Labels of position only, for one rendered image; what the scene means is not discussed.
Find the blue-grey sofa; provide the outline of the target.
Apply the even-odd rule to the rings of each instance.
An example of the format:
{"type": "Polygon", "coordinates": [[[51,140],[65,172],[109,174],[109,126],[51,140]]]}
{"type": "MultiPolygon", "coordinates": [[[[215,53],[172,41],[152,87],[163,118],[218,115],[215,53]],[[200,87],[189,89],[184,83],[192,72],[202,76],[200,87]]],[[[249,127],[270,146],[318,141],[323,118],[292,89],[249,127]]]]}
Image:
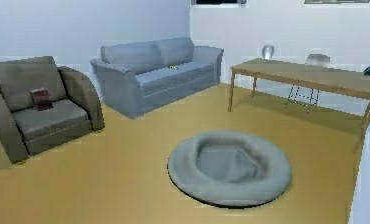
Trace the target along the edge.
{"type": "Polygon", "coordinates": [[[180,37],[103,46],[91,65],[103,102],[135,119],[218,85],[223,53],[180,37]]]}

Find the round grey pet bed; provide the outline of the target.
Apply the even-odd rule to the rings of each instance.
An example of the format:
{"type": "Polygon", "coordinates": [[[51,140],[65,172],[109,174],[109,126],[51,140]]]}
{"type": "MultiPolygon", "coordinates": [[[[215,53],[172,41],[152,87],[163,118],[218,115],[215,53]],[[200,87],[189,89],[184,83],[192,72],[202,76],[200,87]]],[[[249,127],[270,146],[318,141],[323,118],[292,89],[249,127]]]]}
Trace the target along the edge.
{"type": "Polygon", "coordinates": [[[179,143],[167,163],[173,184],[214,206],[254,207],[282,195],[292,180],[286,154],[253,134],[215,130],[179,143]]]}

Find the grey glass vase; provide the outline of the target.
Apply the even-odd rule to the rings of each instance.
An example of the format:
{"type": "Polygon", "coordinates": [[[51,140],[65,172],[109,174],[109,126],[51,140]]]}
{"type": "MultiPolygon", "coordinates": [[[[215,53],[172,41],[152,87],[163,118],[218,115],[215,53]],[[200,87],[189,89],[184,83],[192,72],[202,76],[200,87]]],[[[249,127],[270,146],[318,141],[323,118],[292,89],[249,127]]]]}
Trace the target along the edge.
{"type": "Polygon", "coordinates": [[[274,54],[274,46],[273,45],[265,45],[262,48],[262,58],[264,60],[271,60],[274,54]]]}

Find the dark window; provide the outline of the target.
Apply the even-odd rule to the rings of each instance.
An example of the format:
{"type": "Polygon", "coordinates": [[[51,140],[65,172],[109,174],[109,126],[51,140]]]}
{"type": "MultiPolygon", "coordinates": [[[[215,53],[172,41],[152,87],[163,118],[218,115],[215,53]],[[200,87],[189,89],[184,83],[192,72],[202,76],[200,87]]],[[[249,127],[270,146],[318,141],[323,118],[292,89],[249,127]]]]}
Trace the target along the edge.
{"type": "Polygon", "coordinates": [[[191,0],[192,5],[207,4],[207,5],[220,5],[220,4],[246,4],[247,0],[191,0]]]}

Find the wooden table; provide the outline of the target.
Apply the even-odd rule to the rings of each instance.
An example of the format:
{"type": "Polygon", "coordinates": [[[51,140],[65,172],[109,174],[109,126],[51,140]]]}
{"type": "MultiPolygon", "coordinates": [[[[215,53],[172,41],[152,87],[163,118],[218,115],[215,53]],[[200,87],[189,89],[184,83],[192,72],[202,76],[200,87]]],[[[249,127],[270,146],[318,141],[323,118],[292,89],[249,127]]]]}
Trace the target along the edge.
{"type": "Polygon", "coordinates": [[[361,138],[366,135],[370,124],[370,76],[365,76],[362,72],[256,58],[231,67],[229,112],[232,111],[237,74],[253,77],[254,89],[260,78],[366,99],[369,103],[361,120],[361,138]]]}

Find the framed wall picture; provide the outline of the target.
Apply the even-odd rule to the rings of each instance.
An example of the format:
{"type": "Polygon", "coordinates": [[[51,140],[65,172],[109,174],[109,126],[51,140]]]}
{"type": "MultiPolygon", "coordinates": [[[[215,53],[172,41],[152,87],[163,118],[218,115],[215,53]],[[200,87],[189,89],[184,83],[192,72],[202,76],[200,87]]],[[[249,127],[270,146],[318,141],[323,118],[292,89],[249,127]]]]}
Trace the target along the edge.
{"type": "Polygon", "coordinates": [[[304,4],[368,4],[370,0],[304,0],[304,4]]]}

